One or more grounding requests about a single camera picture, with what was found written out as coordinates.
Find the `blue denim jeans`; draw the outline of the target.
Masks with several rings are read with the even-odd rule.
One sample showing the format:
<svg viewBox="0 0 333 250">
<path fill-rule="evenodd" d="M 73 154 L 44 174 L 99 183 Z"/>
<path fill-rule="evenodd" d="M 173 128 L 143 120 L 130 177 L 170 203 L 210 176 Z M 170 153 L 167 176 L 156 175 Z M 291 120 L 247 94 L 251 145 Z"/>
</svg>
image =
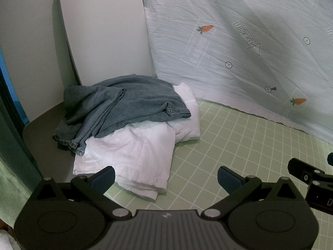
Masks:
<svg viewBox="0 0 333 250">
<path fill-rule="evenodd" d="M 63 94 L 63 107 L 64 118 L 52 137 L 61 148 L 79 156 L 85 153 L 90 137 L 103 138 L 132 123 L 191 117 L 171 83 L 141 75 L 69 86 Z"/>
</svg>

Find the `green curtain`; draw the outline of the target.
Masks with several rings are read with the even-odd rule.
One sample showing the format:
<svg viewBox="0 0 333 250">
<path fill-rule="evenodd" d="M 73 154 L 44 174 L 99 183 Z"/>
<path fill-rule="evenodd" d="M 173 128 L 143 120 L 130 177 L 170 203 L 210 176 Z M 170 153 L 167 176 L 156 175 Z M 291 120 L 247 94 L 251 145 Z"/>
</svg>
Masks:
<svg viewBox="0 0 333 250">
<path fill-rule="evenodd" d="M 42 175 L 1 101 L 1 220 L 14 223 Z"/>
</svg>

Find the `green grid cutting mat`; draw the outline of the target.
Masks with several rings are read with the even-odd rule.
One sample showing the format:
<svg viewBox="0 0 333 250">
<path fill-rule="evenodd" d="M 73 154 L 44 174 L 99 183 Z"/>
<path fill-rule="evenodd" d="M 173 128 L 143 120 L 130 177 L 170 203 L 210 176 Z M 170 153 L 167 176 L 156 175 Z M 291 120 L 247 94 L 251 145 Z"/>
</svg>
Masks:
<svg viewBox="0 0 333 250">
<path fill-rule="evenodd" d="M 217 182 L 220 166 L 264 182 L 287 176 L 291 158 L 332 173 L 327 156 L 332 145 L 302 131 L 218 103 L 199 101 L 200 139 L 175 145 L 167 192 L 150 202 L 118 185 L 107 197 L 135 212 L 137 209 L 196 209 L 223 199 Z"/>
</svg>

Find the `white folded garment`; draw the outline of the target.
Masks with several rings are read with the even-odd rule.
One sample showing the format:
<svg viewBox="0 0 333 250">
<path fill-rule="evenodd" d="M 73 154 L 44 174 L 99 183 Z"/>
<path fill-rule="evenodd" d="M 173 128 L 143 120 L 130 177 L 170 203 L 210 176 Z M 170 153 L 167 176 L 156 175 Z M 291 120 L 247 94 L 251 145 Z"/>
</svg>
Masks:
<svg viewBox="0 0 333 250">
<path fill-rule="evenodd" d="M 154 201 L 167 190 L 175 144 L 200 138 L 199 106 L 189 86 L 174 87 L 191 116 L 171 122 L 144 121 L 126 125 L 103 138 L 86 140 L 83 156 L 75 156 L 73 174 L 94 174 L 107 166 L 117 184 Z"/>
</svg>

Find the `light blue carrot print sheet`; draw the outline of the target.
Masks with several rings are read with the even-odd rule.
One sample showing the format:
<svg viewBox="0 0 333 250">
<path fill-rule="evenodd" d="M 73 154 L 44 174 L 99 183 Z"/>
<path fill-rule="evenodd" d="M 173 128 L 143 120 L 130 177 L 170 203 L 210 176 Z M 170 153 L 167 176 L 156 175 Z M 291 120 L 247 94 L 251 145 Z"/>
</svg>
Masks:
<svg viewBox="0 0 333 250">
<path fill-rule="evenodd" d="M 332 141 L 332 0 L 143 0 L 158 78 Z"/>
</svg>

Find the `white rounded board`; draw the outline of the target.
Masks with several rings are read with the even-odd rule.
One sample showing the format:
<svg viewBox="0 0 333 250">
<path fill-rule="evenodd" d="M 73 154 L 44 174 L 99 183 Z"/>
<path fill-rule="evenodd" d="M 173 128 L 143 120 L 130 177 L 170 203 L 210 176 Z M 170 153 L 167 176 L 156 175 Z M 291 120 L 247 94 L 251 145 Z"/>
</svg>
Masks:
<svg viewBox="0 0 333 250">
<path fill-rule="evenodd" d="M 143 0 L 59 0 L 78 79 L 155 76 Z"/>
</svg>

